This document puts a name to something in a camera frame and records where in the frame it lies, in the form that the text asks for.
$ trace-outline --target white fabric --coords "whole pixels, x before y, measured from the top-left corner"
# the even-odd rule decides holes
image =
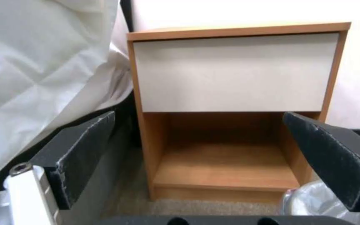
[[[117,0],[0,0],[0,169],[133,85]]]

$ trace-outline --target plastic bag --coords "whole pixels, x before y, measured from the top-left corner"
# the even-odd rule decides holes
[[[323,181],[289,190],[280,202],[280,215],[331,216],[360,225],[360,212],[350,212]]]
[[[117,0],[0,0],[0,169],[132,89]]]

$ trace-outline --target open shelf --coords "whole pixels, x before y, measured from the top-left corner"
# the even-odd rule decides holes
[[[274,144],[184,142],[169,146],[154,185],[286,191],[299,183]]]
[[[284,191],[299,188],[310,168],[282,115],[145,113],[153,198],[277,202]]]

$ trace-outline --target hole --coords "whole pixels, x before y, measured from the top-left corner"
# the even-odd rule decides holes
[[[26,164],[21,164],[21,165],[17,165],[14,170],[15,170],[16,172],[19,172],[19,171],[23,170],[23,169],[26,168],[26,167],[27,167]]]
[[[183,218],[175,217],[169,220],[167,225],[189,225],[189,223]]]
[[[262,217],[257,221],[257,225],[279,225],[279,223],[272,218]]]

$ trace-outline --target wooden shelf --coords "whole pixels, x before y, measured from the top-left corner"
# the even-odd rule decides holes
[[[283,192],[299,183],[274,144],[183,141],[165,150],[154,186]]]

